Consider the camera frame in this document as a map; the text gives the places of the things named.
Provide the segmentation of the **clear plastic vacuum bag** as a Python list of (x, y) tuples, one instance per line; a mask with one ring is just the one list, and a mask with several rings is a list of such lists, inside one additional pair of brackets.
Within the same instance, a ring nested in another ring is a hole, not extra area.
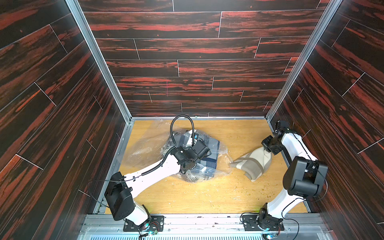
[[(122, 173), (122, 175), (142, 170), (152, 164), (156, 165), (157, 162), (163, 159), (167, 151), (174, 146), (174, 143), (170, 136), (170, 125), (170, 123), (165, 121), (154, 121), (148, 127), (148, 129), (144, 131), (143, 135), (140, 138), (135, 139), (134, 134), (131, 134), (129, 145), (124, 153), (123, 160), (120, 166), (120, 172)], [(215, 176), (212, 179), (228, 176), (232, 171), (232, 169), (230, 168), (230, 163), (232, 162), (233, 160), (229, 155), (229, 150), (227, 146), (220, 142), (217, 170), (215, 172)], [(188, 180), (189, 175), (183, 177), (183, 175), (185, 174), (177, 173), (174, 176), (179, 177), (189, 183), (208, 181), (202, 180), (192, 182), (191, 180)]]

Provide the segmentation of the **dark blue grey plaid scarf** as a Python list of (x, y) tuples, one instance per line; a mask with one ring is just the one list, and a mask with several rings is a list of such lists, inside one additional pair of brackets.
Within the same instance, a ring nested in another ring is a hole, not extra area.
[[(192, 145), (192, 131), (182, 130), (181, 132), (173, 131), (177, 147), (190, 147)], [(197, 161), (194, 169), (189, 170), (183, 177), (188, 176), (188, 180), (192, 182), (210, 180), (215, 176), (217, 170), (220, 141), (211, 137), (203, 131), (195, 130), (194, 142), (201, 140), (210, 149), (210, 154), (202, 160)]]

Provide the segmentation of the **beige striped scarf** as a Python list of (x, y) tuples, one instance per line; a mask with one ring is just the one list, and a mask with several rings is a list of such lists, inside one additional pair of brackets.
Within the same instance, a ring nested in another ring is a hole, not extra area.
[(230, 167), (244, 171), (245, 176), (255, 182), (269, 169), (271, 159), (272, 153), (260, 147), (230, 163)]

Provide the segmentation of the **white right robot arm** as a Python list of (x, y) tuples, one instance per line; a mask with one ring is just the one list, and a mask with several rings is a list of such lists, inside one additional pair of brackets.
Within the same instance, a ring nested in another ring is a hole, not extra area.
[(319, 162), (286, 121), (277, 121), (274, 135), (264, 139), (262, 144), (274, 155), (284, 152), (290, 165), (283, 177), (283, 190), (260, 209), (257, 223), (264, 231), (283, 230), (283, 219), (293, 207), (320, 195), (328, 166)]

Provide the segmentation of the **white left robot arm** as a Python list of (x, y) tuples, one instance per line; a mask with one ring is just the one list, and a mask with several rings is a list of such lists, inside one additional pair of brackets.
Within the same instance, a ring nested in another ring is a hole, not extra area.
[(135, 198), (155, 183), (177, 173), (186, 173), (196, 167), (197, 161), (211, 154), (201, 140), (187, 147), (171, 147), (164, 157), (137, 172), (122, 175), (117, 172), (108, 181), (105, 198), (115, 221), (128, 220), (139, 228), (146, 228), (152, 217)]

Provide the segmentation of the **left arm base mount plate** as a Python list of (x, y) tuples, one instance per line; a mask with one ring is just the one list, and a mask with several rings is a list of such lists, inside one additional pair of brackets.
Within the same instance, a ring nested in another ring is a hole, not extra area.
[(123, 232), (146, 232), (151, 234), (157, 234), (158, 232), (162, 232), (164, 230), (165, 225), (165, 216), (163, 215), (151, 215), (149, 220), (146, 220), (141, 225), (135, 225), (132, 221), (125, 219)]

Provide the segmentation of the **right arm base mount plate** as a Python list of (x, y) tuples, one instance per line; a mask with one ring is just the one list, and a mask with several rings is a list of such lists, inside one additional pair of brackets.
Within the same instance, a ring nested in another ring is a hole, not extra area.
[(270, 215), (259, 217), (257, 213), (245, 213), (240, 216), (240, 221), (246, 232), (250, 231), (284, 231), (283, 219), (278, 219)]

